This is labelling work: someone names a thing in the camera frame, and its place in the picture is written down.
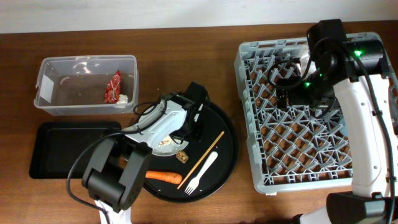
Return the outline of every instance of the dish rack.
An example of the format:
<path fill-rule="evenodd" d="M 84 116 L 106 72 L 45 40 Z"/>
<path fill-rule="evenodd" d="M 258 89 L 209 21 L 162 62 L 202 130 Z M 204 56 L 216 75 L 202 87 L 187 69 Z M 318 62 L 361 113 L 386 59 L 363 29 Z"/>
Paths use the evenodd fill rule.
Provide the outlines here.
<path fill-rule="evenodd" d="M 381 40 L 373 32 L 348 34 L 351 41 Z M 352 163 L 348 138 L 342 135 L 341 110 L 315 119 L 308 106 L 275 107 L 276 91 L 266 73 L 275 61 L 301 56 L 307 39 L 247 42 L 239 46 L 234 62 L 242 100 L 254 188 L 261 194 L 342 187 L 351 184 Z M 388 59 L 389 103 L 394 129 L 398 121 L 398 81 Z M 294 68 L 279 67 L 277 77 L 288 78 Z"/>

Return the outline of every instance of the snack wrapper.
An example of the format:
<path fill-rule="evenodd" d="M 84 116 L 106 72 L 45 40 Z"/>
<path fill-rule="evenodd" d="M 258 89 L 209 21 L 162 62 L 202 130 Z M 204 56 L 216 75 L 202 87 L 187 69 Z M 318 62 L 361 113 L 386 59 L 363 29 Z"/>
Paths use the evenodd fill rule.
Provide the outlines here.
<path fill-rule="evenodd" d="M 119 101 L 121 82 L 122 76 L 120 70 L 118 70 L 106 86 L 105 103 L 117 103 Z"/>

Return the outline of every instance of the clear plastic container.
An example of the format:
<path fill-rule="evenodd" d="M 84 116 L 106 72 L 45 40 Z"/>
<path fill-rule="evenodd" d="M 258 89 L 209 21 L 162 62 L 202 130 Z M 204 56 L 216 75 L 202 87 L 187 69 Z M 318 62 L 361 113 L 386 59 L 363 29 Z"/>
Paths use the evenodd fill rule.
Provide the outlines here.
<path fill-rule="evenodd" d="M 117 70 L 123 104 L 104 102 L 106 85 Z M 43 60 L 34 105 L 58 115 L 132 113 L 138 101 L 137 60 L 133 55 L 55 57 Z"/>

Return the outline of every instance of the orange carrot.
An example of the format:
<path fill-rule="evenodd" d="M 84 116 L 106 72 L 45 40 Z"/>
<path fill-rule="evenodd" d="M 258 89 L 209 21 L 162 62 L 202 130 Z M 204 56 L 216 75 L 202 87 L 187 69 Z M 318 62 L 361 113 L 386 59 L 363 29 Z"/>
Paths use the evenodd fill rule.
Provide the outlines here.
<path fill-rule="evenodd" d="M 173 172 L 147 171 L 146 178 L 163 180 L 172 184 L 181 183 L 182 176 Z"/>

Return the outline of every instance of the wooden table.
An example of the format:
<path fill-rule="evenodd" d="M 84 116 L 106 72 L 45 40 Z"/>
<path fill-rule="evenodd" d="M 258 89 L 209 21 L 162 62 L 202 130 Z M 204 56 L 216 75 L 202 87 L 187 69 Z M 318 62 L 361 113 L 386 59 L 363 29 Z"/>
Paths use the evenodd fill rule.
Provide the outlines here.
<path fill-rule="evenodd" d="M 130 114 L 51 116 L 34 107 L 35 83 L 46 57 L 132 54 L 139 70 L 139 101 L 183 91 L 195 80 L 231 118 L 239 138 L 239 161 L 227 183 L 204 200 L 177 204 L 142 191 L 132 206 L 134 223 L 267 223 L 311 212 L 330 192 L 311 190 L 265 196 L 254 190 L 243 109 L 233 62 L 240 43 L 303 37 L 312 24 L 188 29 L 106 30 L 0 35 L 0 222 L 99 223 L 98 211 L 73 201 L 65 180 L 33 180 L 28 171 L 36 130 L 46 121 L 134 122 Z M 398 70 L 398 21 L 345 23 L 347 33 L 377 32 Z M 89 200 L 79 180 L 73 191 Z"/>

